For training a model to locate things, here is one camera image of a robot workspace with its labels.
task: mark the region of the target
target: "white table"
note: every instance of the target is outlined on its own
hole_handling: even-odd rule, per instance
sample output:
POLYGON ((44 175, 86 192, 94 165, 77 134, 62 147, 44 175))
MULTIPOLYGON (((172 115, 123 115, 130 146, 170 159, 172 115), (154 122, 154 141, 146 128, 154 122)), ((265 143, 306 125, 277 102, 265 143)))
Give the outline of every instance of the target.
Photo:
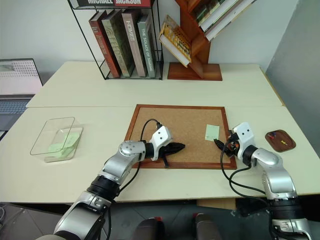
MULTIPOLYGON (((124 140, 134 107, 35 107, 28 108, 3 141, 0 141, 0 202, 71 203, 89 187, 104 162, 124 140), (75 157, 45 163, 30 150, 46 120, 74 116, 84 126, 75 157)), ((283 129, 296 148, 280 153, 284 167, 299 195, 320 193, 320 160, 284 106, 226 107, 230 127, 248 121, 258 147, 272 150, 264 138, 268 131, 283 129)), ((238 168, 244 165, 237 162, 238 168)), ((239 173, 242 184, 262 188, 258 169, 239 173)), ((256 192, 241 189, 244 194, 256 192)), ((238 197, 221 170, 141 169, 137 178, 116 201, 238 197)))
POLYGON ((32 107, 281 106, 256 64, 220 64, 223 81, 104 80, 94 62, 66 62, 27 105, 32 107))

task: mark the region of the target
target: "laptop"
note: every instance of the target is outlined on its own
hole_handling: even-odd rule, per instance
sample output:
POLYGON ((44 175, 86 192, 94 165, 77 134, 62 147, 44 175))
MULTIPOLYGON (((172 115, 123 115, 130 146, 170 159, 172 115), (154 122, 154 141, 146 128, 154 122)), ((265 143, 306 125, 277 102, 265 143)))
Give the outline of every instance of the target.
POLYGON ((43 86, 32 58, 0 59, 0 131, 8 131, 43 86))

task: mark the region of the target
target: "laptop keyboard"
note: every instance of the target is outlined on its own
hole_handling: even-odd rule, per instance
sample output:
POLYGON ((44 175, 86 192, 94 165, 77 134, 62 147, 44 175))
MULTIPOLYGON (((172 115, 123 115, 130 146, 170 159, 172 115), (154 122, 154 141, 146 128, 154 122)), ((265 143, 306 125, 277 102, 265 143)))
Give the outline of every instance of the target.
POLYGON ((0 100, 0 114, 23 114, 29 100, 0 100))

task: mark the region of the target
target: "wooden frame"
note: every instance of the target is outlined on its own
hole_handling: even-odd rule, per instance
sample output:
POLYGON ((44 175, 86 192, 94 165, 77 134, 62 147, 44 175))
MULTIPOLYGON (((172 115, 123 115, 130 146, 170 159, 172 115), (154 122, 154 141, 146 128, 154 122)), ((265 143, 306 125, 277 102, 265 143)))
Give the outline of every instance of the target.
POLYGON ((180 6, 180 27, 191 39, 191 63, 188 68, 170 62, 168 79, 222 81, 219 64, 208 63, 211 43, 199 27, 193 10, 206 0, 175 0, 180 6))
MULTIPOLYGON (((225 139, 229 136, 229 126, 227 121, 226 110, 224 107, 215 107, 215 106, 178 106, 178 105, 145 105, 145 104, 137 104, 132 115, 132 119, 130 125, 128 127, 127 133, 125 135, 125 141, 130 140, 136 120, 138 118, 138 114, 141 108, 164 108, 164 109, 200 109, 200 110, 220 110, 223 122, 223 132, 225 134, 225 139)), ((224 162, 223 166, 225 169, 234 170, 237 169, 236 159, 235 157, 229 158, 230 162, 224 162)), ((170 162, 171 169, 221 169, 220 163, 218 162, 170 162)), ((151 161, 151 159, 145 159, 141 168, 147 169, 163 169, 164 163, 163 161, 151 161)))

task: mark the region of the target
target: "cork board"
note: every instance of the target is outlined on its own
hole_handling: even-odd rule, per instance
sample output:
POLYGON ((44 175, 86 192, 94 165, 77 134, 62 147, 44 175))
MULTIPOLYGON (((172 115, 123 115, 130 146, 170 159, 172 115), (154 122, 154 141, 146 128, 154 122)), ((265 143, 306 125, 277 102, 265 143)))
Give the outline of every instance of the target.
MULTIPOLYGON (((171 169, 220 169, 220 149, 213 141, 205 140, 206 127, 220 126, 219 140, 226 142, 229 135, 228 122, 224 107, 211 106, 171 106, 137 104, 125 140, 138 141, 145 122, 151 118, 157 119, 168 127, 173 136, 173 142, 185 144, 178 153, 168 155, 167 161, 171 169)), ((156 131, 154 122, 148 123, 143 139, 147 142, 156 131)), ((223 156, 223 166, 226 169, 237 169, 235 157, 223 156)), ((164 168, 164 162, 145 159, 141 168, 164 168)))

